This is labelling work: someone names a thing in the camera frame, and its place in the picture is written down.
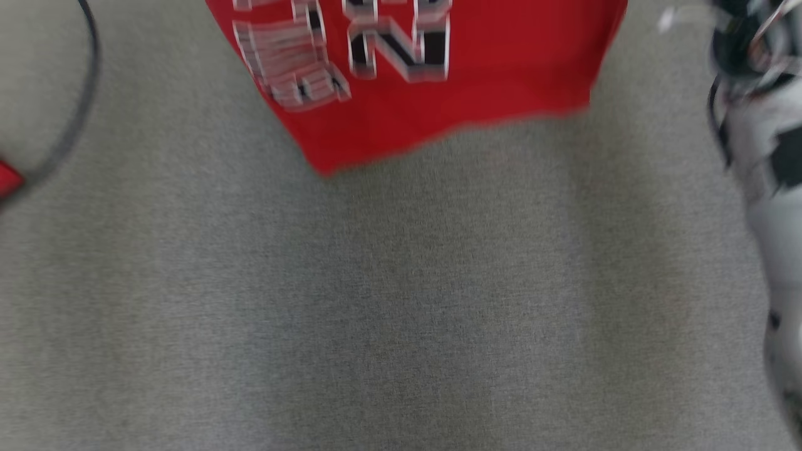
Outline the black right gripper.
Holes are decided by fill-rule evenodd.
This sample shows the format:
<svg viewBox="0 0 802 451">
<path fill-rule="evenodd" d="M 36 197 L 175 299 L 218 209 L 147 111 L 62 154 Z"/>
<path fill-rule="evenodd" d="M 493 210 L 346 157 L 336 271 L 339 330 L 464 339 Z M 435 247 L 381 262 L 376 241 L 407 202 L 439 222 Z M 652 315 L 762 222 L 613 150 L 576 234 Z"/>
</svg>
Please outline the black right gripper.
<svg viewBox="0 0 802 451">
<path fill-rule="evenodd" d="M 712 1 L 715 83 L 787 83 L 800 77 L 799 1 Z"/>
</svg>

